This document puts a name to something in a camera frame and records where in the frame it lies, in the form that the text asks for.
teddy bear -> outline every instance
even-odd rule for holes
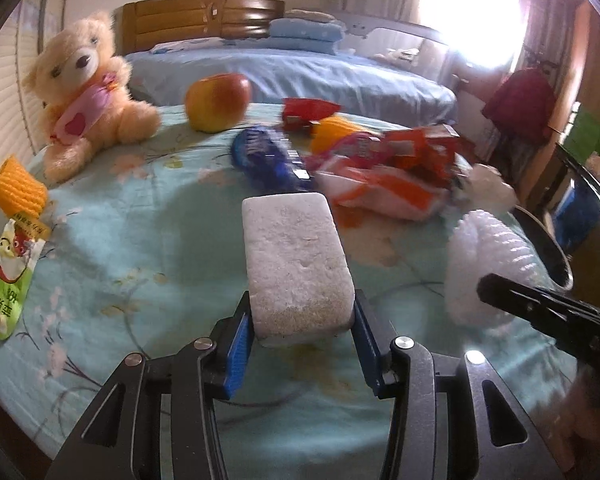
[[[76,175],[104,148],[151,137],[160,125],[156,107],[130,97],[131,66],[114,49],[112,18],[96,12],[52,38],[23,80],[46,103],[40,127],[52,182]]]

headboard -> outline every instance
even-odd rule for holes
[[[122,8],[122,54],[193,38],[262,38],[280,0],[143,0]]]

blue snack package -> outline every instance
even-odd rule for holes
[[[277,129],[258,124],[243,129],[231,144],[231,160],[251,184],[267,192],[295,193],[313,191],[298,152]]]

red jacket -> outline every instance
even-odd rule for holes
[[[503,134],[541,146],[549,141],[546,125],[554,106],[554,90],[542,71],[525,68],[504,80],[482,114]]]

red and yellow apple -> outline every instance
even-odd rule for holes
[[[184,107],[194,130],[215,134],[233,128],[251,102],[251,83],[242,74],[217,74],[187,90]]]

